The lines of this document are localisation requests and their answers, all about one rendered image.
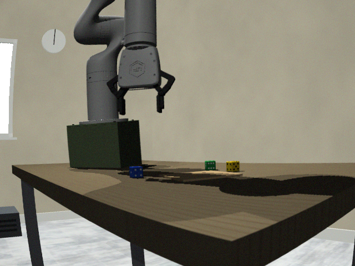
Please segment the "yellow die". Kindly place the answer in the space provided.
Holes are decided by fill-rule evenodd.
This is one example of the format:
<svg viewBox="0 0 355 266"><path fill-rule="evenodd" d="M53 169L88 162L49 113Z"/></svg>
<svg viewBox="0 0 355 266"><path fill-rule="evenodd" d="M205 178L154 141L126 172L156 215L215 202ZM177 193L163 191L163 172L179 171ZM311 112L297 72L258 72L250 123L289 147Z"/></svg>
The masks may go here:
<svg viewBox="0 0 355 266"><path fill-rule="evenodd" d="M240 170L239 161L227 161L226 162L226 171L227 172L236 172Z"/></svg>

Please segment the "blue die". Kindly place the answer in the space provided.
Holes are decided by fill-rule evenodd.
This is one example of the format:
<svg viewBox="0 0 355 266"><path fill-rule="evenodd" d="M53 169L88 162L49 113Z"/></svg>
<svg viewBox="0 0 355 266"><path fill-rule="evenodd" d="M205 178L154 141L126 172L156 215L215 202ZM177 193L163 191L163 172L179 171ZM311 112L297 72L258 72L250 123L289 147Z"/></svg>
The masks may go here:
<svg viewBox="0 0 355 266"><path fill-rule="evenodd" d="M141 166L129 167L129 172L131 178L143 178L143 167Z"/></svg>

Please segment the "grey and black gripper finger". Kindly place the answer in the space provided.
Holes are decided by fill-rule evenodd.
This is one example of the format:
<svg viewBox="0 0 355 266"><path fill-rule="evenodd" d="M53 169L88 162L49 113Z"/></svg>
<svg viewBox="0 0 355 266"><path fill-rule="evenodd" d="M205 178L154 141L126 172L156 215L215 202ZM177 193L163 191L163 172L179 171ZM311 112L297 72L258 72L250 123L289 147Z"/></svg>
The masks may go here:
<svg viewBox="0 0 355 266"><path fill-rule="evenodd" d="M130 88L120 88L118 91L115 84L118 82L118 75L107 82L110 91L116 96L118 102L118 112L120 115L125 115L125 99L124 96Z"/></svg>
<svg viewBox="0 0 355 266"><path fill-rule="evenodd" d="M153 85L155 90L158 92L156 96L157 112L162 113L162 109L164 109L164 96L171 89L171 86L175 81L175 77L162 70L160 70L160 76L168 80L163 88L161 88L159 84Z"/></svg>

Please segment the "green die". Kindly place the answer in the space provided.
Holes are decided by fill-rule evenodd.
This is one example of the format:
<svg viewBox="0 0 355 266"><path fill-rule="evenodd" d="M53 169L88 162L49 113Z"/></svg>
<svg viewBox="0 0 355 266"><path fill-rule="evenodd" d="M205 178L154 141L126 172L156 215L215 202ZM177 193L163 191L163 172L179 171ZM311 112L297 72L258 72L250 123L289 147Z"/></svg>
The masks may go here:
<svg viewBox="0 0 355 266"><path fill-rule="evenodd" d="M205 161L205 170L216 170L216 161Z"/></svg>

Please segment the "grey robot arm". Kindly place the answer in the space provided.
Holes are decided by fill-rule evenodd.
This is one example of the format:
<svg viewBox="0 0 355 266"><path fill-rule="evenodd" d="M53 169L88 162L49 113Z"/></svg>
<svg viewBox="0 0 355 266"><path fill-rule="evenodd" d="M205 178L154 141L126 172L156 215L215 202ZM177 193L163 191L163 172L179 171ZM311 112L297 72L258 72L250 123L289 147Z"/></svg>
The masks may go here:
<svg viewBox="0 0 355 266"><path fill-rule="evenodd" d="M125 0L124 17L99 16L114 1L91 0L74 27L78 43L107 45L106 50L87 60L88 121L79 122L80 125L128 121L119 118L117 98L107 82L117 76L117 60L123 46L157 46L156 0Z"/></svg>

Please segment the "tan square mat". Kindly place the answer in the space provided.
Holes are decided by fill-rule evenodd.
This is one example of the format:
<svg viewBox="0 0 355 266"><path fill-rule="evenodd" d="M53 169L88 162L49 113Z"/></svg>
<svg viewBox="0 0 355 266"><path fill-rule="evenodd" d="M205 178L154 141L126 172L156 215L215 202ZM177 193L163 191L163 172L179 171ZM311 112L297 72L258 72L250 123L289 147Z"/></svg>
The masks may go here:
<svg viewBox="0 0 355 266"><path fill-rule="evenodd" d="M188 181L199 181L199 180L210 180L216 178L243 176L243 174L211 170L211 171L199 171L199 172L161 174L158 176L181 181L181 182L188 182Z"/></svg>

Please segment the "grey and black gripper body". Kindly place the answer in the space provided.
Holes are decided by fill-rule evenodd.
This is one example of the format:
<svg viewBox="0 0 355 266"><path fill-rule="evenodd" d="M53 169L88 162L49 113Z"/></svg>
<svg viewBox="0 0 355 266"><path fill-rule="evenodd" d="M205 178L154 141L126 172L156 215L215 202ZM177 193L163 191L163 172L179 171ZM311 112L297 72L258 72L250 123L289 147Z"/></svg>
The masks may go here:
<svg viewBox="0 0 355 266"><path fill-rule="evenodd" d="M157 47L135 44L121 52L118 85L121 88L150 88L161 86L160 59Z"/></svg>

